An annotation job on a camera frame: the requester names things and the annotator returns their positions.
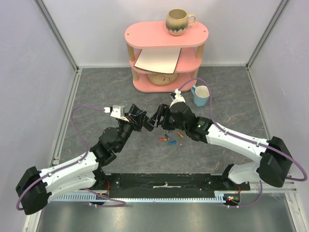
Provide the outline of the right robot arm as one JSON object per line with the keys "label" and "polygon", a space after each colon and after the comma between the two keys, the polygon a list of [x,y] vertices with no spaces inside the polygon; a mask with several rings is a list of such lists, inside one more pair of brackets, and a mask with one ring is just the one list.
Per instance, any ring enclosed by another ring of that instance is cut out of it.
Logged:
{"label": "right robot arm", "polygon": [[156,113],[155,127],[178,129],[194,141],[218,145],[251,159],[246,164],[226,167],[221,178],[224,189],[233,190],[237,185],[253,181],[264,181],[277,188],[283,186],[292,165],[292,156],[282,139],[274,136],[266,140],[229,131],[215,125],[211,119],[195,116],[183,102],[172,106],[161,104]]}

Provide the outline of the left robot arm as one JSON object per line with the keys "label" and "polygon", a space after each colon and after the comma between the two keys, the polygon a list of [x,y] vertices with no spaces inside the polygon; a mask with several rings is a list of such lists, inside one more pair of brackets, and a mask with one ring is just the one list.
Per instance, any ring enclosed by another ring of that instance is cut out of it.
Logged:
{"label": "left robot arm", "polygon": [[85,153],[74,159],[41,170],[35,166],[28,168],[15,188],[18,211],[31,215],[60,195],[78,189],[105,187],[102,167],[116,159],[133,131],[141,131],[147,113],[134,104],[127,113],[121,105],[105,107],[102,111],[115,118],[118,127],[106,128],[93,147],[87,147]]}

